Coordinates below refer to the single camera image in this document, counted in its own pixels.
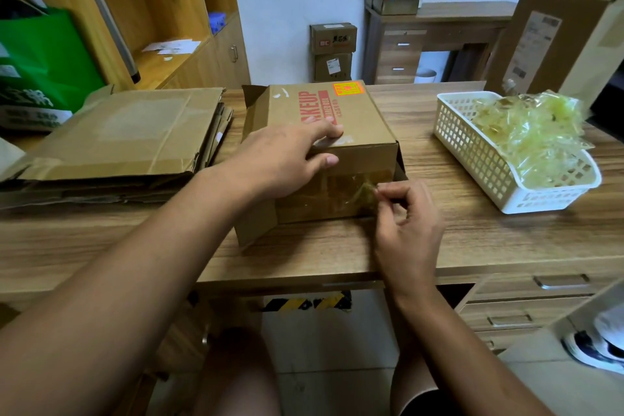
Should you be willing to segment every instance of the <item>hand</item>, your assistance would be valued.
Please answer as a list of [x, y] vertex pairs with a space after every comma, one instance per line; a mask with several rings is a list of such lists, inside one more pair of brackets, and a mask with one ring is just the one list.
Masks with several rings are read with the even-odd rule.
[[[375, 251], [386, 286], [397, 304], [420, 299], [436, 289], [442, 216], [419, 179], [380, 183], [375, 195], [379, 200]], [[395, 220], [393, 199], [407, 202], [406, 219]]]
[[227, 162], [239, 177], [253, 183], [260, 199], [283, 198], [307, 184], [318, 171], [338, 163], [331, 153], [306, 160], [314, 142], [343, 134], [343, 126], [332, 121], [310, 117], [301, 124], [261, 128], [250, 133]]

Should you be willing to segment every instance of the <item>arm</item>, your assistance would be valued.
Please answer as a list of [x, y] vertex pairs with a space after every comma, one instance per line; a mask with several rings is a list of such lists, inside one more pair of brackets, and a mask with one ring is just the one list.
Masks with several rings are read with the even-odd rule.
[[338, 162], [311, 145], [328, 121], [261, 129], [120, 243], [0, 332], [0, 414], [93, 414], [157, 348], [238, 215]]
[[[386, 284], [427, 361], [463, 411], [473, 416], [552, 416], [437, 291], [435, 264], [444, 225], [425, 184], [379, 184], [376, 195], [376, 255]], [[393, 199], [408, 204], [407, 219], [399, 223]]]

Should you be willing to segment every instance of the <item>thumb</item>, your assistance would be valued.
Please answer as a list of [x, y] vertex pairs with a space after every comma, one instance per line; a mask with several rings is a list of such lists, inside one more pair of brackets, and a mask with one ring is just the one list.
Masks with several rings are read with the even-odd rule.
[[379, 211], [377, 214], [377, 238], [385, 238], [396, 232], [396, 222], [394, 221], [394, 207], [392, 203], [384, 197], [378, 197]]
[[336, 155], [332, 155], [331, 153], [319, 153], [318, 155], [314, 155], [308, 160], [308, 175], [312, 177], [322, 169], [331, 168], [335, 164], [338, 164], [338, 157]]

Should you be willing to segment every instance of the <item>wooden desk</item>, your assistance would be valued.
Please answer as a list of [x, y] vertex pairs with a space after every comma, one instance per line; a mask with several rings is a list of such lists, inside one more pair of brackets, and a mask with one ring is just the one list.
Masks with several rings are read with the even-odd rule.
[[[462, 315], [484, 340], [507, 345], [623, 275], [624, 144], [588, 126], [602, 185], [565, 211], [504, 215], [432, 136], [436, 95], [480, 90], [482, 85], [369, 89], [401, 143], [408, 176], [426, 180], [446, 219], [439, 282], [478, 282]], [[240, 142], [245, 115], [241, 91], [226, 92], [224, 100], [235, 117], [218, 161]], [[15, 305], [50, 291], [156, 208], [66, 204], [0, 211], [0, 301]], [[209, 294], [371, 286], [380, 279], [371, 257], [373, 228], [371, 218], [287, 224], [244, 251], [232, 231], [199, 281]], [[492, 316], [501, 315], [528, 316], [530, 321], [528, 326], [490, 323]]]
[[513, 15], [513, 2], [424, 3], [416, 15], [380, 15], [371, 8], [364, 81], [413, 83], [423, 51], [451, 51], [443, 81], [481, 80]]

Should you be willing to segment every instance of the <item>white plastic basket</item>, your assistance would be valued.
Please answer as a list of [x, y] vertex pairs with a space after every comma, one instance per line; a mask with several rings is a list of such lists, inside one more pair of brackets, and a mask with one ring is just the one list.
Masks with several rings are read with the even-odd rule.
[[600, 170], [593, 158], [583, 151], [576, 167], [562, 173], [560, 184], [545, 189], [525, 188], [515, 168], [470, 121], [476, 115], [477, 99], [500, 98], [488, 91], [438, 95], [434, 134], [501, 211], [505, 214], [558, 211], [600, 185]]

